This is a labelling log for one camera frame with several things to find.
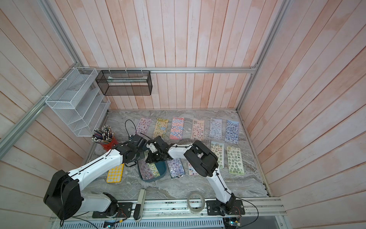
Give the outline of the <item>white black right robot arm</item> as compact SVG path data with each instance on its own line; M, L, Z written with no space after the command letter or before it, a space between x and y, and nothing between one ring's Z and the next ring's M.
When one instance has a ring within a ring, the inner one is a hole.
M189 145L167 144L158 136L147 142L149 149L146 163L185 158L194 170L206 177L216 194L216 202L221 214L229 214L234 209L235 195L226 185L219 170L218 157L199 140Z

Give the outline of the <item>red blue cat sticker sheet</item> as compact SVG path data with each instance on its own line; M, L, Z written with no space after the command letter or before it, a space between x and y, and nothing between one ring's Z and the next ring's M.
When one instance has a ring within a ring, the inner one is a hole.
M184 130L184 118L174 117L171 125L170 139L181 140L183 139Z

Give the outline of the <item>colourful small sticker sheet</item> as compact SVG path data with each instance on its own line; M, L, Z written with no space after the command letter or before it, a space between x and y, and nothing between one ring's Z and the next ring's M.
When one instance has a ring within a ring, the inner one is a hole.
M155 124L153 138L156 138L158 136L160 136L161 138L164 138L166 131L167 131L168 123L169 123L168 119L158 118L157 122Z

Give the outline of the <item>light blue sticker sheet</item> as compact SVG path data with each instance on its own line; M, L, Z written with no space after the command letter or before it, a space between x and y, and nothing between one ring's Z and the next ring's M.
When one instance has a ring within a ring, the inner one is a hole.
M210 119L210 138L221 140L222 138L222 119Z

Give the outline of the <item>teal storage box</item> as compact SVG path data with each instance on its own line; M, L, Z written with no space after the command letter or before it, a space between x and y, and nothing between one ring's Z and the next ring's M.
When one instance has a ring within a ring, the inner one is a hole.
M147 156L148 156L148 151L145 151L144 152L144 155L142 156L141 159L146 160L147 159ZM160 172L160 176L159 177L156 177L156 178L153 178L151 180L145 181L145 182L153 182L153 181L156 181L158 179L161 179L166 174L166 165L165 165L165 163L163 161L157 162L157 163L155 163L155 165L156 165L158 171Z

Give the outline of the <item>purple sticker sheet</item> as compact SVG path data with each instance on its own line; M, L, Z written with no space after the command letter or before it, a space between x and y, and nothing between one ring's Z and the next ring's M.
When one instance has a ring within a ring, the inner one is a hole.
M185 175L185 170L180 158L168 160L167 165L171 178L180 178Z

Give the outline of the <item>pastel sticker sheet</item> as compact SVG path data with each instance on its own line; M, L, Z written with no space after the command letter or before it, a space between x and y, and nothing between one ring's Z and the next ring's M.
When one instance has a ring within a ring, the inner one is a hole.
M192 126L192 140L204 140L205 121L204 120L193 120Z

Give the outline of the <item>dark blue sticker sheet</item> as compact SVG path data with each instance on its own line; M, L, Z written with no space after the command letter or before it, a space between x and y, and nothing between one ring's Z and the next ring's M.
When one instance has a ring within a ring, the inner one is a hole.
M225 141L232 144L238 144L239 122L227 120Z

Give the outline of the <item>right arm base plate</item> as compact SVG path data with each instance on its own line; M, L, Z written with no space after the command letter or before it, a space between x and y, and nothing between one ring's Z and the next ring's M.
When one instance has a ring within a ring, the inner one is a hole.
M236 199L232 204L224 204L218 200L208 200L206 207L209 216L245 215L244 204L239 199Z

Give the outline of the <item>pink yellow cat sticker sheet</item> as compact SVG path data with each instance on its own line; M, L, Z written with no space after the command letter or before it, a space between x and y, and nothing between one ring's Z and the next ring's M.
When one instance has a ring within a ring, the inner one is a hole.
M189 169L189 175L190 176L196 176L199 175L196 170L193 168L192 164L188 162L188 169Z

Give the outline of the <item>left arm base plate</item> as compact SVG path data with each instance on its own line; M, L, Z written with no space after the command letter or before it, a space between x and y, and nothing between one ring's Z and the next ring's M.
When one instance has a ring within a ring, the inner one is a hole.
M92 214L92 218L100 219L100 218L116 218L122 217L129 218L131 216L132 211L132 202L118 202L111 203L111 206L107 208L104 212L94 211Z

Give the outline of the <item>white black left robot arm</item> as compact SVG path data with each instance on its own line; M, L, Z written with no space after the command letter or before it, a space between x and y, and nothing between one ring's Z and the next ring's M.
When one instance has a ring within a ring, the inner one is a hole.
M144 151L146 140L132 135L129 140L113 146L97 159L69 172L59 170L49 183L43 202L60 219L66 220L84 212L101 212L114 217L118 201L111 194L83 195L82 191L99 176L121 164L135 165Z

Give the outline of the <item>green yellow sticker sheet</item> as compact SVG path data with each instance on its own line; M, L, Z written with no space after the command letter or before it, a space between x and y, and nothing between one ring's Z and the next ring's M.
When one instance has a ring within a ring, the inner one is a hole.
M154 178L160 176L160 172L158 171L155 163L148 164L148 166Z

